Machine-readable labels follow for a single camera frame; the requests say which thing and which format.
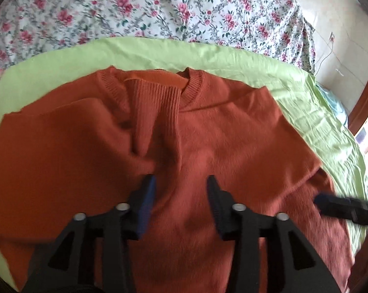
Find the orange knit sweater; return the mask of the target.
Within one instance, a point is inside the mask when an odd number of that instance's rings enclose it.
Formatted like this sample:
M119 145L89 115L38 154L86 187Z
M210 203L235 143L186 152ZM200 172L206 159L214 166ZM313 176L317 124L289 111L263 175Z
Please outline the orange knit sweater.
M130 245L140 292L223 292L233 246L206 195L214 175L254 212L288 214L341 290L353 264L344 221L313 204L331 192L320 159L265 88L201 70L100 70L54 89L0 124L0 251L17 288L38 247L79 212L107 212L147 174L156 195Z

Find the light blue cloth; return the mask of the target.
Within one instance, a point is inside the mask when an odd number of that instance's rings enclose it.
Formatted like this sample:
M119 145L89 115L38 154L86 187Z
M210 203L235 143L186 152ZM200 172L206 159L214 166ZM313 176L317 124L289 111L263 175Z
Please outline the light blue cloth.
M325 88L321 84L317 83L316 87L328 103L328 106L330 106L333 115L335 115L335 117L347 128L348 114L341 100L331 90Z

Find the white floral rose bedspread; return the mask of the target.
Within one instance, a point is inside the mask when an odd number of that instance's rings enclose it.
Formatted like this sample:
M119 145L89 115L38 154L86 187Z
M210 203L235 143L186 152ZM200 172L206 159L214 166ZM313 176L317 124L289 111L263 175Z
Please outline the white floral rose bedspread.
M38 54L119 36L231 46L313 73L313 32L296 0L0 0L0 77Z

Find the wooden door frame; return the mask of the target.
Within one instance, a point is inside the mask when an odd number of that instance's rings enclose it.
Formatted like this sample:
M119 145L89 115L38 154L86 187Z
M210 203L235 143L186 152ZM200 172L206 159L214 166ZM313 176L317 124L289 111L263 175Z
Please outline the wooden door frame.
M356 135L368 118L368 82L360 95L355 107L348 116L348 129L352 135Z

